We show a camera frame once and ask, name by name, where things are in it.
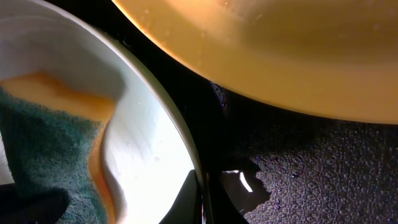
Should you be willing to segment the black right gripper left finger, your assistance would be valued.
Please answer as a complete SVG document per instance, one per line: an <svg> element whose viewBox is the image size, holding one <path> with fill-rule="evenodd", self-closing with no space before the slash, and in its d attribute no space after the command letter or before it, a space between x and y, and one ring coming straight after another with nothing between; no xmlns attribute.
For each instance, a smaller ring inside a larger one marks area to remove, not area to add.
<svg viewBox="0 0 398 224"><path fill-rule="evenodd" d="M24 198L17 193L16 184L1 185L1 224L54 224L68 205L65 190Z"/></svg>

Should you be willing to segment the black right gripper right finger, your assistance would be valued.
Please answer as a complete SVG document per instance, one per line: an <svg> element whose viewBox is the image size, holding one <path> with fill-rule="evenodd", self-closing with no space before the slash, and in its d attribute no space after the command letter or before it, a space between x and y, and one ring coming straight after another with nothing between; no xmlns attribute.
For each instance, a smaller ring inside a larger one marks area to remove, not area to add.
<svg viewBox="0 0 398 224"><path fill-rule="evenodd" d="M166 216L159 224L202 224L202 200L197 175L191 170Z"/></svg>

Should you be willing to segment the mint green plate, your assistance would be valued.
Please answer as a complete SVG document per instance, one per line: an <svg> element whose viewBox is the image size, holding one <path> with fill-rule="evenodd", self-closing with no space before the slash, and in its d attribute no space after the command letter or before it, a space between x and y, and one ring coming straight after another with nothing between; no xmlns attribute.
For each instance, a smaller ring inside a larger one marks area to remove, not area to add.
<svg viewBox="0 0 398 224"><path fill-rule="evenodd" d="M114 102L100 155L114 223L160 223L198 163L189 129L155 76L109 35L53 4L2 1L1 82L32 73ZM1 137L5 184L16 183Z"/></svg>

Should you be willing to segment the green yellow sponge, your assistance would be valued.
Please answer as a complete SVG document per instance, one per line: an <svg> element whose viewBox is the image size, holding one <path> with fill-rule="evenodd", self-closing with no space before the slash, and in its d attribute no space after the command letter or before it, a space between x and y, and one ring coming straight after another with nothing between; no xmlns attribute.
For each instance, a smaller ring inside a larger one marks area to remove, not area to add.
<svg viewBox="0 0 398 224"><path fill-rule="evenodd" d="M57 223L114 223L101 143L114 102L73 90L45 73L1 82L1 137L18 192L66 192Z"/></svg>

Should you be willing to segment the yellow plate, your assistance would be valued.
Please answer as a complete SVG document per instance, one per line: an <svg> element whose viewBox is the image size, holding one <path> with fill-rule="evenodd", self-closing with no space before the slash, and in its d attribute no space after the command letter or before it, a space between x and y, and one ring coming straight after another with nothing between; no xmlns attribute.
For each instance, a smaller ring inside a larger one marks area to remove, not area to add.
<svg viewBox="0 0 398 224"><path fill-rule="evenodd" d="M115 0L200 76L269 105L397 123L397 0Z"/></svg>

